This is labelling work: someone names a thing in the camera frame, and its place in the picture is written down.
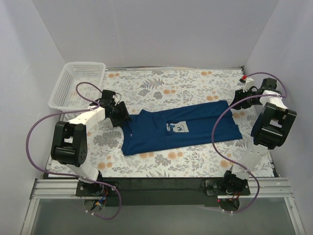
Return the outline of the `blue printed t shirt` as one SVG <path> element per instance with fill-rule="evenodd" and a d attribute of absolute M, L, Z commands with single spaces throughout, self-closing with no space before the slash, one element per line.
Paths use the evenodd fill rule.
<path fill-rule="evenodd" d="M 141 110 L 132 115 L 123 127 L 122 153 L 130 156 L 185 146 L 232 141 L 242 138 L 225 100 L 158 112 Z"/>

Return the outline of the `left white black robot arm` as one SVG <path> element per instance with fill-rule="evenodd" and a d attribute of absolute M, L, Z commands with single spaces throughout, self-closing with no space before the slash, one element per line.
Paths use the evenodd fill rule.
<path fill-rule="evenodd" d="M 76 177 L 88 182 L 87 190 L 100 195 L 104 184 L 98 180 L 99 171 L 88 160 L 87 133 L 99 122 L 110 119 L 113 127 L 121 127 L 130 121 L 125 102 L 115 101 L 116 92 L 103 90 L 98 102 L 93 102 L 88 111 L 55 125 L 51 147 L 51 158 L 70 168 Z"/>

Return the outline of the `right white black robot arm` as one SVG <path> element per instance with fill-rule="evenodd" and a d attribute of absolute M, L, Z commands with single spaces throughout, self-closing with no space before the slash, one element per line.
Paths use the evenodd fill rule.
<path fill-rule="evenodd" d="M 244 87 L 235 92 L 233 109 L 247 109 L 261 105 L 263 109 L 251 130 L 251 143 L 245 154 L 224 174 L 221 189 L 224 193 L 240 193 L 248 188 L 248 170 L 254 170 L 258 162 L 271 150 L 285 142 L 297 116 L 282 101 L 282 93 L 277 90 L 277 80 L 265 78 L 259 88 L 253 86 L 251 77 L 240 79 Z"/>

